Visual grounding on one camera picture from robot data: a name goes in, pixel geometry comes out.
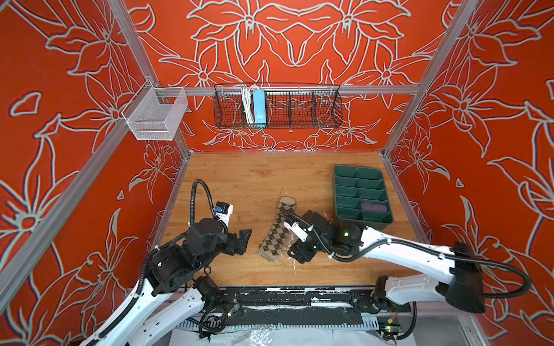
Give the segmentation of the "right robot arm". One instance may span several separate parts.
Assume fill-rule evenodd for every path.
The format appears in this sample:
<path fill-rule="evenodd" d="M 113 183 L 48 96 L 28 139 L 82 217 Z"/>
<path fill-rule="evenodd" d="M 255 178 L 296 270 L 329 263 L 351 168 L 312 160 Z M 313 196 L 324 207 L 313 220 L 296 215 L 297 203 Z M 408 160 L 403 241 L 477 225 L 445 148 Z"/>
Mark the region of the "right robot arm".
<path fill-rule="evenodd" d="M 304 216 L 283 211 L 284 226 L 297 236 L 288 255 L 304 264 L 318 252 L 332 260 L 352 263 L 362 258 L 391 262 L 417 271 L 394 278 L 383 275 L 375 285 L 374 300 L 398 306 L 411 302 L 446 302 L 471 314 L 486 310 L 482 267 L 468 245 L 425 245 L 391 236 L 350 221 L 335 224 L 309 211 Z"/>

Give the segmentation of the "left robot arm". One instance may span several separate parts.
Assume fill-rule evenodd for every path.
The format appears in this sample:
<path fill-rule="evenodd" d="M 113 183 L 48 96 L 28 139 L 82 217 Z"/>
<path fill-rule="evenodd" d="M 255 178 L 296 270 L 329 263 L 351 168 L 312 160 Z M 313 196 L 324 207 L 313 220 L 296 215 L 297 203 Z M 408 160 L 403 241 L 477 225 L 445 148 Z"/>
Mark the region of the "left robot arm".
<path fill-rule="evenodd" d="M 219 219 L 202 219 L 170 243 L 152 250 L 137 284 L 82 345 L 153 345 L 182 321 L 222 306 L 209 275 L 197 276 L 220 254 L 243 255 L 252 235 L 228 232 Z"/>

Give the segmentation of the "brown argyle sock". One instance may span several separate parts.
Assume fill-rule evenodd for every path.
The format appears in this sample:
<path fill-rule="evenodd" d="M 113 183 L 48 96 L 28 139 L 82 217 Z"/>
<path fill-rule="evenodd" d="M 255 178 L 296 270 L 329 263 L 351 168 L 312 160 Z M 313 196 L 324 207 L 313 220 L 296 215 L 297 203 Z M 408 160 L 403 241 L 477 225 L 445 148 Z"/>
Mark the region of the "brown argyle sock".
<path fill-rule="evenodd" d="M 276 262 L 291 237 L 291 232 L 284 226 L 286 218 L 282 211 L 297 212 L 297 202 L 289 196 L 282 197 L 277 206 L 274 222 L 258 247 L 257 254 L 268 262 Z"/>

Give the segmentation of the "purple sock with yellow cuff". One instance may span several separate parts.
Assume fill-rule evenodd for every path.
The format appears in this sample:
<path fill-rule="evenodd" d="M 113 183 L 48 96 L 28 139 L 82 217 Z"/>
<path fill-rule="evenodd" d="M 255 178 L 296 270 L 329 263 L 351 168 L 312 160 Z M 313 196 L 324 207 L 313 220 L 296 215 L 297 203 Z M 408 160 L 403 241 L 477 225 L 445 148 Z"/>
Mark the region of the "purple sock with yellow cuff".
<path fill-rule="evenodd" d="M 379 204 L 379 203 L 372 203 L 372 202 L 364 201 L 364 200 L 362 200 L 362 202 L 361 202 L 361 208 L 362 208 L 362 210 L 367 211 L 367 212 L 375 212 L 375 213 L 387 213 L 388 212 L 388 208 L 387 208 L 386 205 L 382 205 L 382 204 Z"/>

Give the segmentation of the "green divided tray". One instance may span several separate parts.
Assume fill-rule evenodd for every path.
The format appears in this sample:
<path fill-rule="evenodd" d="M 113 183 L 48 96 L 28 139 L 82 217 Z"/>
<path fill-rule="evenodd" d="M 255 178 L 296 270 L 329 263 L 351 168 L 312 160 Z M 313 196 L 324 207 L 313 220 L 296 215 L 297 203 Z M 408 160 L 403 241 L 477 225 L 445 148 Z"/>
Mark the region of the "green divided tray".
<path fill-rule="evenodd" d="M 378 231 L 393 224 L 394 216 L 381 170 L 369 167 L 336 165 L 333 170 L 335 219 L 338 223 L 352 222 L 362 228 Z M 387 213 L 362 210 L 361 202 L 386 205 Z"/>

